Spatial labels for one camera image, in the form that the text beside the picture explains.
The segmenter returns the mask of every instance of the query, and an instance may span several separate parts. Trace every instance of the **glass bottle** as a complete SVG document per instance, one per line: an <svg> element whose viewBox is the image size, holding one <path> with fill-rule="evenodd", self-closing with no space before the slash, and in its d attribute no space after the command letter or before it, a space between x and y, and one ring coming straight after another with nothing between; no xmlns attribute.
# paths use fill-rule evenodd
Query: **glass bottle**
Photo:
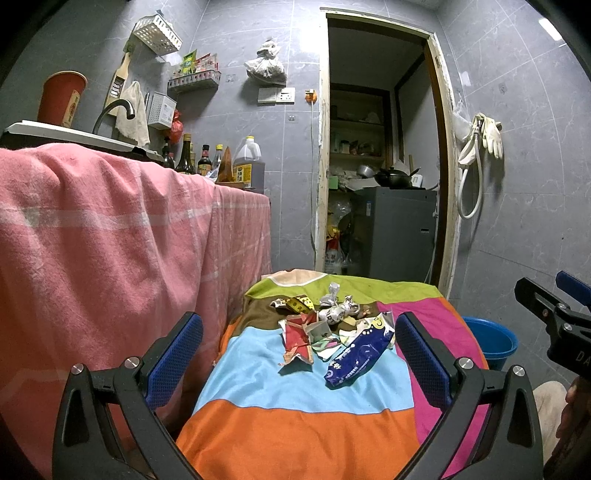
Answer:
<svg viewBox="0 0 591 480"><path fill-rule="evenodd" d="M173 153L170 150L169 142L169 137L164 137L164 146L162 147L162 158L164 160L162 166L164 168L174 168Z"/></svg>
<svg viewBox="0 0 591 480"><path fill-rule="evenodd" d="M195 152L191 152L191 175L195 175L197 172L195 171Z"/></svg>
<svg viewBox="0 0 591 480"><path fill-rule="evenodd" d="M215 157L213 157L212 170L218 168L220 166L220 163L222 163L222 150L223 145L216 145L216 155Z"/></svg>
<svg viewBox="0 0 591 480"><path fill-rule="evenodd" d="M183 149L181 151L181 158L179 159L178 165L174 170L178 173L191 175L191 134L183 135Z"/></svg>
<svg viewBox="0 0 591 480"><path fill-rule="evenodd" d="M209 159L209 145L204 145L201 153L201 160L199 160L199 163L197 164L197 173L204 177L211 170L212 161Z"/></svg>

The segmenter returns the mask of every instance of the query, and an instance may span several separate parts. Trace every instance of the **door frame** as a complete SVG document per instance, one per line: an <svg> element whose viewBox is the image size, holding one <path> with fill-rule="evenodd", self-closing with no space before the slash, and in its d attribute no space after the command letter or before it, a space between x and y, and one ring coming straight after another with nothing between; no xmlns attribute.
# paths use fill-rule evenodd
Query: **door frame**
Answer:
<svg viewBox="0 0 591 480"><path fill-rule="evenodd" d="M328 168L330 156L330 64L329 20L354 22L356 30L376 31L400 38L413 35L424 45L425 62L431 78L431 89L437 118L439 141L440 195L437 214L438 227L431 283L447 298L453 282L460 237L460 217L456 209L459 187L457 148L452 128L454 94L447 65L437 35L390 18L344 9L321 7L320 23L320 113L319 168L314 230L314 267L324 271L326 253L326 219L328 213Z"/></svg>

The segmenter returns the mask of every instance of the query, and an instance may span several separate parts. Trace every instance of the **red cup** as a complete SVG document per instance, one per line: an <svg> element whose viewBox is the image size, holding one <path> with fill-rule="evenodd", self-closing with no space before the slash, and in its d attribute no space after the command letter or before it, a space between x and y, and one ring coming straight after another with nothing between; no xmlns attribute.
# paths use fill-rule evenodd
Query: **red cup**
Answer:
<svg viewBox="0 0 591 480"><path fill-rule="evenodd" d="M37 121L70 128L85 88L86 77L81 73L68 70L51 75L43 84Z"/></svg>

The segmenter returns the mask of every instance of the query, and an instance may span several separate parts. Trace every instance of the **cooking pot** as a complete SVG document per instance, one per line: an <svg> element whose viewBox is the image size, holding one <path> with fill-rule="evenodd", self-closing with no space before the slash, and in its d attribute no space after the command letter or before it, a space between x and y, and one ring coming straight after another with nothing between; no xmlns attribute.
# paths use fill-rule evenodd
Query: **cooking pot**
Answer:
<svg viewBox="0 0 591 480"><path fill-rule="evenodd" d="M391 189L407 189L413 186L411 183L412 176L421 170L421 167L413 170L411 174L407 174L402 170L397 170L394 167L390 167L388 170L380 168L379 172L375 175L375 180L378 185L382 187L389 187Z"/></svg>

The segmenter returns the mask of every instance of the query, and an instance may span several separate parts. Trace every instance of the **faucet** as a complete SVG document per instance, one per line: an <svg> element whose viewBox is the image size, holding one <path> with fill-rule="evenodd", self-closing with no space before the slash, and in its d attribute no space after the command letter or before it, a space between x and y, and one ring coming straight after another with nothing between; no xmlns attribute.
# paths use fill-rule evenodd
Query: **faucet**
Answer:
<svg viewBox="0 0 591 480"><path fill-rule="evenodd" d="M107 105L105 109L100 113L98 119L96 119L95 126L92 128L92 133L94 135L99 134L99 127L103 121L103 117L117 106L122 106L123 108L125 108L125 111L127 113L127 120L132 120L135 118L135 109L134 106L131 105L131 102L129 100L125 100L122 98L117 98L117 100Z"/></svg>

